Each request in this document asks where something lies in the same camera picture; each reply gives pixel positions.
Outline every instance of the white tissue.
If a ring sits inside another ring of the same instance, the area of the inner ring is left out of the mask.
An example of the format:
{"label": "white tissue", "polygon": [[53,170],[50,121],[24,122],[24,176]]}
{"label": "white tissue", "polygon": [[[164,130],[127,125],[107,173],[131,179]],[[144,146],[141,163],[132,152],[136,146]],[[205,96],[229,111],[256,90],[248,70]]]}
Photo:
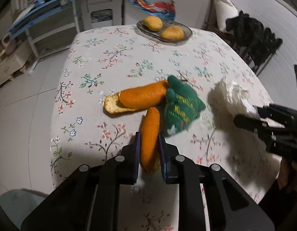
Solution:
{"label": "white tissue", "polygon": [[250,98],[248,90],[243,89],[235,81],[227,81],[225,76],[218,83],[218,88],[224,97],[228,112],[233,117],[242,114],[252,118],[260,118],[257,109],[248,101]]}

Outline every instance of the floral tablecloth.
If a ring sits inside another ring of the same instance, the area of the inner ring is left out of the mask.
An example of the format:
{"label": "floral tablecloth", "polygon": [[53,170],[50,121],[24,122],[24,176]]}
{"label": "floral tablecloth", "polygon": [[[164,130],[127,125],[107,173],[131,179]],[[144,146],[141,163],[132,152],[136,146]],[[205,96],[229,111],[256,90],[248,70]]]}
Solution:
{"label": "floral tablecloth", "polygon": [[[252,104],[267,105],[271,99],[223,40],[198,29],[176,46],[145,38],[132,25],[92,29],[75,37],[52,114],[54,188],[81,164],[98,166],[117,155],[139,131],[146,111],[108,115],[103,110],[106,96],[169,74],[192,86],[207,107],[189,130],[166,141],[195,163],[220,164],[259,202],[276,178],[279,160],[265,152],[257,136],[235,128],[215,83],[226,75],[249,90]],[[140,168],[136,185],[121,186],[118,225],[128,231],[177,230],[178,186],[165,185],[161,173],[147,175]]]}

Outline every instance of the glass plate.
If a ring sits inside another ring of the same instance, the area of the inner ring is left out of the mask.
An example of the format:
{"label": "glass plate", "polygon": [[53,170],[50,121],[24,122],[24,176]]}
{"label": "glass plate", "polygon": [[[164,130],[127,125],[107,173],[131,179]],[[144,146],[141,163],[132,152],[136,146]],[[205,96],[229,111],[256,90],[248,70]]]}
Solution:
{"label": "glass plate", "polygon": [[[144,20],[139,21],[137,23],[137,27],[142,33],[145,33],[146,35],[156,38],[160,41],[169,42],[169,43],[178,43],[178,42],[186,41],[189,37],[192,36],[192,30],[186,27],[185,25],[169,19],[161,19],[161,20],[162,20],[162,29],[159,30],[158,32],[151,31],[147,26],[145,26]],[[161,37],[161,33],[169,26],[179,26],[185,33],[184,38],[182,40],[170,40],[170,39],[165,39]]]}

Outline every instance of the white pillow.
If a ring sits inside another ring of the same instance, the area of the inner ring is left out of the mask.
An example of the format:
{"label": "white pillow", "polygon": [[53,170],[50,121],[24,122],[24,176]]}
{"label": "white pillow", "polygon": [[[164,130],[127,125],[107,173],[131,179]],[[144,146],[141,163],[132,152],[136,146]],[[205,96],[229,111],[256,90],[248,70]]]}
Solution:
{"label": "white pillow", "polygon": [[234,18],[238,16],[238,11],[228,0],[214,0],[216,17],[218,28],[223,33],[228,33],[226,31],[225,21],[229,18]]}

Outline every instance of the green knitted mitten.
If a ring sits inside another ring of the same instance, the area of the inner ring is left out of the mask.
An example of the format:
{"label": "green knitted mitten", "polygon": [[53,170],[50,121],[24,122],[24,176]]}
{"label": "green knitted mitten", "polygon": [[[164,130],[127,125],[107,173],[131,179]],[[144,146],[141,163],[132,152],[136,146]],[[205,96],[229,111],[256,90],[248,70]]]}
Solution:
{"label": "green knitted mitten", "polygon": [[191,86],[174,75],[168,77],[168,84],[164,116],[167,133],[171,136],[187,129],[192,121],[199,118],[205,104]]}

